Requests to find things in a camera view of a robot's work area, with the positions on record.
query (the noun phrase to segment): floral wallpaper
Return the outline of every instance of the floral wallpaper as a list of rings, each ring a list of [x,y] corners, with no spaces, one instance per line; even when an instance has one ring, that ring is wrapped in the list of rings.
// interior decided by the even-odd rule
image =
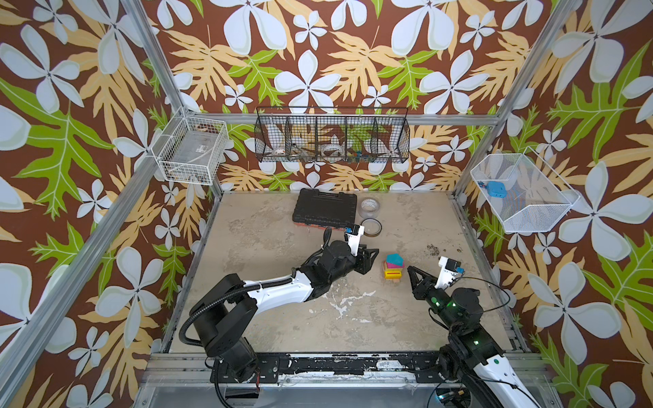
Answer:
[[[118,0],[0,0],[0,362],[170,116],[134,24]],[[13,407],[133,403],[211,205],[206,189],[161,180],[143,192]]]
[[[541,0],[143,4],[188,109],[297,114],[306,106],[493,114],[552,8]],[[485,129],[412,127],[408,162],[368,166],[259,163],[253,127],[230,125],[219,178],[235,191],[450,190]]]
[[[552,231],[505,234],[473,183],[459,197],[566,407],[653,406],[652,22],[649,0],[579,3],[494,141],[581,194]]]

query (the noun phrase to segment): black cable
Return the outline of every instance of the black cable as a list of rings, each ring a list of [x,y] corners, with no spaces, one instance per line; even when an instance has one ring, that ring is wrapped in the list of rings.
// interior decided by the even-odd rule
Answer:
[[[476,375],[476,373],[471,373],[470,371],[467,372],[467,375],[469,378],[473,380],[484,381],[486,383],[508,384],[510,388],[512,388],[513,390],[518,390],[519,392],[524,394],[537,408],[540,408],[539,404],[530,395],[528,395],[523,389],[519,388],[515,384],[508,383],[507,381],[502,381],[502,380],[490,380],[490,379],[480,378],[478,375]]]
[[[245,286],[239,289],[234,289],[230,290],[229,292],[225,293],[224,295],[220,296],[218,299],[214,300],[213,302],[209,303],[208,305],[202,307],[195,313],[193,313],[182,325],[182,327],[179,329],[179,340],[182,341],[184,344],[189,344],[189,345],[194,345],[194,346],[199,346],[203,347],[202,342],[196,339],[189,339],[186,337],[186,330],[195,322],[201,315],[206,313],[207,311],[213,309],[214,307],[221,305],[224,303],[225,300],[228,300],[229,298],[234,298],[236,296],[240,296],[242,294],[245,294],[247,292],[251,292],[253,290],[259,290],[259,289],[265,289],[265,288],[272,288],[276,286],[282,286],[282,285],[287,285],[288,283],[292,282],[293,279],[292,277],[288,277],[286,279],[283,279],[281,281],[274,281],[274,282],[263,282],[263,283],[257,283],[256,285],[250,285],[250,286]]]
[[[436,318],[433,317],[433,315],[431,314],[431,310],[433,310],[433,309],[431,309],[431,308],[429,307],[429,308],[428,308],[428,316],[431,318],[431,320],[433,320],[436,324],[440,325],[440,326],[441,326],[442,328],[444,328],[446,331],[449,331],[449,328],[448,328],[444,323],[442,323],[441,321],[437,321]]]
[[[225,408],[234,408],[225,399],[225,397],[222,395],[222,392],[220,391],[220,386],[218,385],[218,380],[217,380],[217,368],[220,366],[220,363],[216,360],[213,364],[213,371],[214,371],[214,386],[215,386],[215,393],[217,394],[217,398],[220,400],[220,403],[225,407]]]
[[[446,380],[442,380],[442,381],[440,381],[440,383],[439,383],[438,385],[436,385],[435,388],[433,388],[433,391],[431,391],[431,395],[428,396],[428,400],[426,401],[426,408],[428,408],[428,406],[431,405],[431,398],[433,398],[433,394],[436,393],[436,391],[438,390],[438,388],[439,388],[442,384],[444,384],[445,381],[446,381]]]
[[[510,295],[508,294],[508,292],[507,292],[504,288],[500,287],[499,285],[497,285],[497,284],[494,283],[494,282],[490,282],[490,281],[487,281],[487,280],[485,280],[485,279],[481,279],[480,277],[473,277],[473,276],[461,276],[461,277],[457,277],[456,279],[454,279],[453,281],[451,281],[451,285],[449,285],[449,286],[453,286],[456,282],[458,282],[458,281],[461,280],[461,279],[476,279],[477,281],[483,281],[483,282],[489,283],[490,285],[496,287],[497,289],[502,290],[503,293],[505,293],[505,296],[508,298],[508,300],[506,300],[505,303],[502,304],[501,306],[493,307],[492,309],[481,310],[481,311],[478,311],[478,312],[475,312],[475,313],[470,313],[470,315],[480,315],[480,314],[482,314],[482,313],[487,313],[487,312],[489,312],[489,311],[493,311],[493,310],[501,309],[503,306],[506,306],[508,303],[510,303]]]

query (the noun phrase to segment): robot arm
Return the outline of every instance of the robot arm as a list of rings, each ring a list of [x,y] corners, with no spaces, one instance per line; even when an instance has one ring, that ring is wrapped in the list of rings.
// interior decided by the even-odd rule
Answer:
[[[449,330],[449,344],[439,350],[440,374],[461,381],[468,388],[487,386],[491,392],[477,395],[484,400],[483,407],[540,408],[504,357],[503,350],[481,326],[480,292],[463,287],[456,288],[451,296],[445,292],[464,272],[460,263],[442,257],[439,265],[437,279],[414,266],[408,267],[408,275],[415,299],[426,300]]]
[[[316,299],[353,270],[368,273],[379,250],[360,244],[363,230],[363,226],[353,225],[345,231],[346,242],[329,243],[331,228],[327,228],[322,248],[293,268],[291,275],[267,281],[242,281],[237,274],[225,276],[193,306],[191,316],[180,328],[180,340],[204,347],[207,356],[226,361],[236,379],[248,380],[258,365],[256,353],[242,337],[251,319],[284,304]],[[228,310],[225,301],[234,307]],[[191,324],[199,339],[186,337]]]

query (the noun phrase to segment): table surface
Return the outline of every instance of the table surface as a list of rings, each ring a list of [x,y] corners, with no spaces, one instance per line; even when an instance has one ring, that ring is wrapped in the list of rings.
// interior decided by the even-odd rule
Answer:
[[[288,275],[319,248],[323,230],[292,222],[297,197],[291,193],[223,197],[182,321],[225,275],[237,273],[248,280]],[[364,198],[374,198],[381,206],[377,219],[383,231],[361,239],[369,248],[380,249],[372,270],[366,275],[351,272],[318,299],[255,316],[244,335],[256,351],[423,351],[447,343],[447,332],[431,321],[426,302],[412,296],[406,269],[399,282],[388,281],[382,264],[387,255],[399,253],[406,266],[437,275],[438,257],[443,255],[460,260],[467,276],[481,276],[449,196],[442,192],[358,193],[358,202]],[[332,241],[342,239],[342,231],[333,232]],[[495,307],[487,284],[474,279],[462,282],[480,289],[484,309]],[[485,313],[481,322],[500,347],[511,349],[497,311]],[[197,338],[193,327],[187,334]],[[183,344],[175,335],[170,351],[197,353],[202,349]]]

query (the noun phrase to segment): black wire basket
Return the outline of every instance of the black wire basket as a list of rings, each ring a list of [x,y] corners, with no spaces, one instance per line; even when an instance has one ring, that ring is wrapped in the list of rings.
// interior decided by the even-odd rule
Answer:
[[[321,110],[307,106],[306,112]],[[403,163],[408,159],[407,108],[337,108],[296,114],[304,107],[259,106],[256,157],[265,161]]]

